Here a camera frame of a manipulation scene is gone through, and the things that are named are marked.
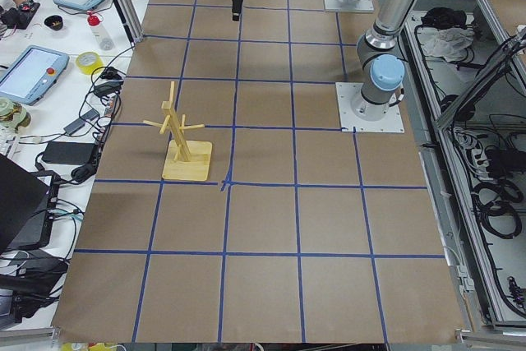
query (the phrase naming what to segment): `blue joint cap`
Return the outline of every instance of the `blue joint cap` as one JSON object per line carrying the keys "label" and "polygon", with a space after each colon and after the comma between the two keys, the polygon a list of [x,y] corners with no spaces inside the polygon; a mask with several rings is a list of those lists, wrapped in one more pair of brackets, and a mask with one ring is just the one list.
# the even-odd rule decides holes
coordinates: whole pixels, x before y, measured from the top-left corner
{"label": "blue joint cap", "polygon": [[396,90],[402,84],[404,75],[404,64],[394,55],[381,55],[372,61],[371,80],[379,90]]}

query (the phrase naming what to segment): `green jar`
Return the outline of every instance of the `green jar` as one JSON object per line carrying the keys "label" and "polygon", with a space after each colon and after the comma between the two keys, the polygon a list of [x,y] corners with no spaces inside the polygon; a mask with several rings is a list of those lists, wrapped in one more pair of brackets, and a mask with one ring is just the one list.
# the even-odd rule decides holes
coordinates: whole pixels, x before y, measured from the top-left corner
{"label": "green jar", "polygon": [[20,103],[8,98],[0,98],[0,125],[18,131],[18,127],[27,127],[31,116]]}

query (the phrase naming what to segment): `yellow tape roll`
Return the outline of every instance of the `yellow tape roll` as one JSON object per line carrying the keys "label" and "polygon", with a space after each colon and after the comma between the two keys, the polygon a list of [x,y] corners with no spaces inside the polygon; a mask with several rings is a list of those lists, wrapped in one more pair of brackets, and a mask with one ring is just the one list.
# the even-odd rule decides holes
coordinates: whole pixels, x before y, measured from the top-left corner
{"label": "yellow tape roll", "polygon": [[79,69],[81,69],[81,72],[89,76],[95,70],[97,72],[101,72],[103,70],[102,68],[104,67],[100,56],[97,53],[93,52],[81,53],[78,57],[76,57],[75,64],[78,66]]}

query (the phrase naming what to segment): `keyboard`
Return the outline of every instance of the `keyboard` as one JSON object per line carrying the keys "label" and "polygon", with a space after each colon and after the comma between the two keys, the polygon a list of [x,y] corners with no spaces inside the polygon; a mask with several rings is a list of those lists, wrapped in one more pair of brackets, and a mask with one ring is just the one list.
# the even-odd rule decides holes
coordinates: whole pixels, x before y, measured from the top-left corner
{"label": "keyboard", "polygon": [[20,137],[12,130],[0,127],[0,154],[12,159]]}

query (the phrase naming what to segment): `wooden base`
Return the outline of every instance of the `wooden base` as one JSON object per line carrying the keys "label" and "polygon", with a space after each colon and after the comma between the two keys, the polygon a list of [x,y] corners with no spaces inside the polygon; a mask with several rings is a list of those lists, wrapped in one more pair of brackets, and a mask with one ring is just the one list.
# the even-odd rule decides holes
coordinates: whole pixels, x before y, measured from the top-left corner
{"label": "wooden base", "polygon": [[163,179],[183,181],[206,181],[212,157],[212,143],[209,141],[187,141],[191,160],[173,160],[178,152],[177,143],[172,140],[164,161]]}

